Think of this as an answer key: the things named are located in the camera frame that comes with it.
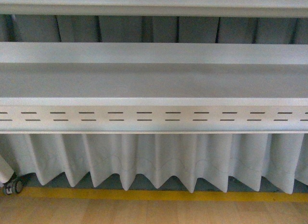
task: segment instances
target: white curtain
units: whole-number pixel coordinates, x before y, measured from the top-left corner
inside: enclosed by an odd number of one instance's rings
[[[261,176],[286,193],[294,179],[308,184],[307,134],[2,134],[0,155],[41,184],[62,172],[71,186],[87,172],[94,186],[118,173],[125,190],[138,173],[156,188],[175,175],[190,192],[197,178],[224,192],[229,176],[256,191]]]

